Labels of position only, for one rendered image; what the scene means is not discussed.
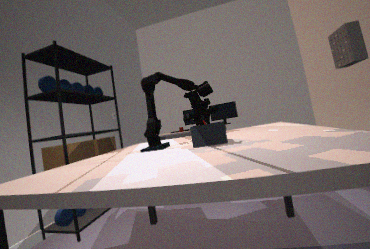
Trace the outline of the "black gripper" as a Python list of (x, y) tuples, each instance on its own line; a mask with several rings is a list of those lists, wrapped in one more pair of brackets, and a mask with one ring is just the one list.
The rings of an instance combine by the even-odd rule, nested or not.
[[(200, 99), (196, 99), (194, 100), (196, 103), (199, 102)], [(191, 107), (193, 108), (193, 102), (191, 102)], [(196, 121), (199, 125), (204, 125), (203, 121), (202, 121), (202, 117), (200, 115), (203, 115), (204, 114), (204, 120), (206, 122), (206, 124), (210, 124), (210, 115), (217, 112), (219, 110), (219, 107), (217, 105), (213, 105), (213, 106), (210, 106), (209, 109), (205, 110), (206, 108), (204, 108), (203, 110), (197, 110), (197, 111), (194, 111), (195, 113), (188, 113), (188, 114), (185, 114), (183, 120), (184, 120), (184, 123), (186, 122), (189, 122), (191, 120), (191, 118), (193, 118), (194, 120), (193, 121)], [(193, 108), (194, 110), (194, 108)]]

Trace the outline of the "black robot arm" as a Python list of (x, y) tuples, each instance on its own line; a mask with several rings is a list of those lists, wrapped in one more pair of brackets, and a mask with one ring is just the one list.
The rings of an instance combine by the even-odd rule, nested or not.
[[(195, 85), (193, 81), (187, 79), (178, 79), (169, 75), (165, 75), (161, 72), (156, 72), (152, 75), (142, 78), (141, 87), (145, 93), (148, 113), (146, 131), (144, 133), (145, 138), (147, 137), (147, 142), (149, 146), (147, 148), (161, 145), (161, 140), (158, 134), (160, 133), (162, 125), (161, 120), (158, 120), (156, 116), (154, 101), (155, 85), (159, 83), (160, 80), (175, 84), (178, 87), (182, 88), (183, 90), (190, 91), (188, 93), (185, 93), (184, 95), (185, 98), (189, 98), (190, 103), (196, 99), (200, 99), (200, 96), (205, 97), (213, 93), (213, 89), (207, 81), (203, 82), (198, 86)], [(209, 104), (210, 104), (209, 98), (204, 99), (204, 101), (200, 99), (199, 102), (197, 103), (194, 101), (193, 102), (194, 111), (208, 108)]]

